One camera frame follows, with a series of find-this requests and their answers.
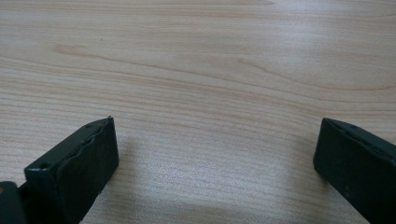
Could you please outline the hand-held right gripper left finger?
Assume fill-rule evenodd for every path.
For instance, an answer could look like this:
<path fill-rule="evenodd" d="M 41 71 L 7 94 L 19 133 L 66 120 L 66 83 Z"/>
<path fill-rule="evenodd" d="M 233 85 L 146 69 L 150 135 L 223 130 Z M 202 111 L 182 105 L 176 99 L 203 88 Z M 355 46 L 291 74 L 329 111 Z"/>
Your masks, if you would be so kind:
<path fill-rule="evenodd" d="M 24 168 L 29 224 L 78 224 L 119 165 L 114 119 L 88 123 Z"/>

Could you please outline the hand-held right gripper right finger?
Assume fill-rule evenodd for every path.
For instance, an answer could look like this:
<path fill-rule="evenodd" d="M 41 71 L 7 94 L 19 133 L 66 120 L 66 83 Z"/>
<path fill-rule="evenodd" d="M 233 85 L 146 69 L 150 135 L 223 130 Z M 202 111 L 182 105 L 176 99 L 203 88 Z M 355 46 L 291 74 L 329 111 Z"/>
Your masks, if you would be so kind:
<path fill-rule="evenodd" d="M 313 163 L 371 224 L 396 224 L 396 145 L 358 126 L 325 118 Z"/>

